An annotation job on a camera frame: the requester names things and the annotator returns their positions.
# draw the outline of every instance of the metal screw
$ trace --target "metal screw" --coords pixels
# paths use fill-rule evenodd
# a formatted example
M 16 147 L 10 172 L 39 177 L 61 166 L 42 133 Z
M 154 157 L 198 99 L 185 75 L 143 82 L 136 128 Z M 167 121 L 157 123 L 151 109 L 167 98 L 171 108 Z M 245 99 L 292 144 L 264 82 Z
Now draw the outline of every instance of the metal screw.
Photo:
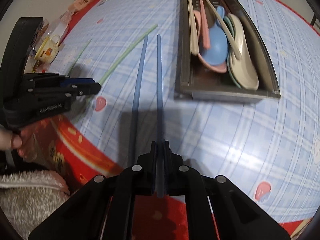
M 181 166 L 179 167 L 179 171 L 186 172 L 186 171 L 188 171 L 188 170 L 189 170 L 189 168 L 188 168 L 188 166 L 186 166 L 186 165 L 181 165 Z
M 132 166 L 132 170 L 133 171 L 141 171 L 142 167 L 140 165 L 134 165 L 134 166 Z
M 99 182 L 103 182 L 104 177 L 102 175 L 97 175 L 94 177 L 94 182 L 99 183 Z
M 225 176 L 219 175 L 217 177 L 217 182 L 219 183 L 225 183 L 227 181 L 227 178 Z

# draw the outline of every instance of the rectangular container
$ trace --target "rectangular container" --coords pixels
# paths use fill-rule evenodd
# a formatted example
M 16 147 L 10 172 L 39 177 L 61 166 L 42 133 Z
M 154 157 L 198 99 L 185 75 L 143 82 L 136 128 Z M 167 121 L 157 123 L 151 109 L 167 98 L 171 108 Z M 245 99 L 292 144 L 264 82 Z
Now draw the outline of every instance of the rectangular container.
M 198 57 L 191 54 L 188 0 L 182 0 L 182 55 L 181 66 L 177 68 L 180 84 L 177 90 L 180 98 L 238 103 L 256 103 L 265 98 L 279 99 L 280 90 L 276 73 L 257 28 L 238 0 L 223 1 L 230 13 L 236 15 L 242 23 L 249 54 L 258 74 L 259 88 L 257 91 L 240 89 L 233 83 L 228 72 L 225 74 L 208 72 Z M 222 5 L 221 0 L 210 0 L 210 2 L 215 6 Z M 194 9 L 200 11 L 199 0 L 192 0 L 192 5 Z M 204 6 L 210 27 L 214 22 L 213 13 L 206 2 Z

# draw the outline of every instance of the mug handle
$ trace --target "mug handle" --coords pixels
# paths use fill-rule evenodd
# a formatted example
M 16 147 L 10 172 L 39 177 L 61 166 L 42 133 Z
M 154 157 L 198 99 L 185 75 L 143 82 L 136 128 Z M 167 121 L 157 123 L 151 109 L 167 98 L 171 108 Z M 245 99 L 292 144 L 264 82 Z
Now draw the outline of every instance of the mug handle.
M 58 41 L 57 42 L 55 42 L 56 44 L 57 44 L 57 46 L 59 45 L 59 43 L 60 43 L 60 36 L 59 35 L 53 35 L 52 37 L 51 37 L 51 39 L 50 40 L 52 40 L 53 41 L 53 38 L 54 37 L 58 37 Z

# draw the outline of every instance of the fuzzy fabric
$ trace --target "fuzzy fabric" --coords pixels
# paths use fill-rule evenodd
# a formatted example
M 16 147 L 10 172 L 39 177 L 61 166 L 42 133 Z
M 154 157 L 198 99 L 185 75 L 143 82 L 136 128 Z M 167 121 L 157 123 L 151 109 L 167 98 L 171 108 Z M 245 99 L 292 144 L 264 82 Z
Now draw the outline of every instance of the fuzzy fabric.
M 34 171 L 0 177 L 0 206 L 25 240 L 31 231 L 69 196 L 64 179 L 54 171 Z

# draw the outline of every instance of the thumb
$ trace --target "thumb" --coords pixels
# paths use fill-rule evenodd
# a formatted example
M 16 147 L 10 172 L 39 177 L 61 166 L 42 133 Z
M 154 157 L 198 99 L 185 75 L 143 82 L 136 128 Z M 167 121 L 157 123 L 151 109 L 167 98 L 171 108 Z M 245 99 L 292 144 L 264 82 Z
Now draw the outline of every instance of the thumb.
M 0 128 L 0 150 L 17 149 L 21 147 L 22 140 L 19 135 L 13 134 L 12 131 Z

